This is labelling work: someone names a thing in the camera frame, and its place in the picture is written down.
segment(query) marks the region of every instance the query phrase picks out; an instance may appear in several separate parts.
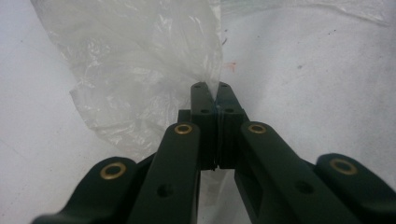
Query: white surface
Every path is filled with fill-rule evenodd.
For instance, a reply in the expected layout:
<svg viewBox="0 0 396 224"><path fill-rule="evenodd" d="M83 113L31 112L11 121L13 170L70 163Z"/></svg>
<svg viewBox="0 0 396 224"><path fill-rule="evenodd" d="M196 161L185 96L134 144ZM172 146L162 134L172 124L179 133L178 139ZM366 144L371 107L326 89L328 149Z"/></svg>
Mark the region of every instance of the white surface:
<svg viewBox="0 0 396 224"><path fill-rule="evenodd" d="M301 157L347 154L396 189L396 19L389 24L326 8L224 22L222 78L250 118ZM57 212L93 165L128 157L85 127L68 93L74 84L30 2L0 1L0 223ZM218 198L203 189L199 223L249 223L233 174L214 178L224 175Z"/></svg>

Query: hole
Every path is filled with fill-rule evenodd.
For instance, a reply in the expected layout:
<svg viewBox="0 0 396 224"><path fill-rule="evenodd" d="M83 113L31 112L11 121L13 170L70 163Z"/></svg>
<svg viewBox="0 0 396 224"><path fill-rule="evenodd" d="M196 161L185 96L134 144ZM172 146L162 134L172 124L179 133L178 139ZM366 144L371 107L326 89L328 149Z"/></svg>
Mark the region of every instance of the hole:
<svg viewBox="0 0 396 224"><path fill-rule="evenodd" d="M267 130L264 128L264 126L260 124L252 124L248 126L248 130L253 132L253 133L265 133Z"/></svg>
<svg viewBox="0 0 396 224"><path fill-rule="evenodd" d="M343 159L332 159L330 166L343 175L355 175L358 173L358 168L355 165Z"/></svg>
<svg viewBox="0 0 396 224"><path fill-rule="evenodd" d="M179 134L186 134L192 131L192 127L188 124L180 124L175 128L175 132Z"/></svg>
<svg viewBox="0 0 396 224"><path fill-rule="evenodd" d="M315 191L310 184L304 181L297 181L295 183L295 187L297 188L298 191L300 191L303 194L311 194Z"/></svg>
<svg viewBox="0 0 396 224"><path fill-rule="evenodd" d="M172 185L166 184L166 185L161 185L158 189L157 189L157 194L158 196L160 196L161 198L168 198L170 196L172 196L174 193L174 188Z"/></svg>
<svg viewBox="0 0 396 224"><path fill-rule="evenodd" d="M105 166L101 172L100 176L105 180L116 179L122 176L126 171L126 166L122 162L114 162Z"/></svg>

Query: crumpled plastic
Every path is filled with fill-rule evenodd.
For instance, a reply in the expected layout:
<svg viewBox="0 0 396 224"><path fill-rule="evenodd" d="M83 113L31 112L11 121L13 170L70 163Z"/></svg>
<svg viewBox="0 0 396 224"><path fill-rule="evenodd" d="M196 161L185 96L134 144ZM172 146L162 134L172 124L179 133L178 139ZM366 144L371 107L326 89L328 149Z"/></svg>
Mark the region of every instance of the crumpled plastic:
<svg viewBox="0 0 396 224"><path fill-rule="evenodd" d="M141 161L155 152L190 86L213 96L222 65L220 0L32 0L78 84L87 126ZM384 23L381 0L222 0L224 17L277 7L325 6Z"/></svg>

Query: black metal arm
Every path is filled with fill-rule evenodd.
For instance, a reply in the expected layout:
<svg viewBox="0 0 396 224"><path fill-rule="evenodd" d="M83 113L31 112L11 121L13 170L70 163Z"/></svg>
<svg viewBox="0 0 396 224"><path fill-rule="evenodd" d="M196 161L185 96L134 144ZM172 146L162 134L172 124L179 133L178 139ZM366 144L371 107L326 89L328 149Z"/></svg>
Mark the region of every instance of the black metal arm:
<svg viewBox="0 0 396 224"><path fill-rule="evenodd" d="M200 171L235 169L252 223L396 223L396 193L353 159L300 159L270 126L248 120L233 90L191 87L191 110L136 164L110 158L78 184L65 208L34 224L196 223Z"/></svg>

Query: plastic bag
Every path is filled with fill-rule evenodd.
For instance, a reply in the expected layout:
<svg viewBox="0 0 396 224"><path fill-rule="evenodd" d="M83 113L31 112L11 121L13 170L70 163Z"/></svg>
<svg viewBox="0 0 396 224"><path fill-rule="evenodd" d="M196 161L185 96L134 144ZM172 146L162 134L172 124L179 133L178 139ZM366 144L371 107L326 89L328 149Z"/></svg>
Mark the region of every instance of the plastic bag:
<svg viewBox="0 0 396 224"><path fill-rule="evenodd" d="M387 24L382 0L221 0L221 14L236 17L271 8L310 6L331 7L367 21Z"/></svg>
<svg viewBox="0 0 396 224"><path fill-rule="evenodd" d="M218 0L32 0L70 64L71 90L89 128L140 161L154 152L190 86L216 94L221 68Z"/></svg>

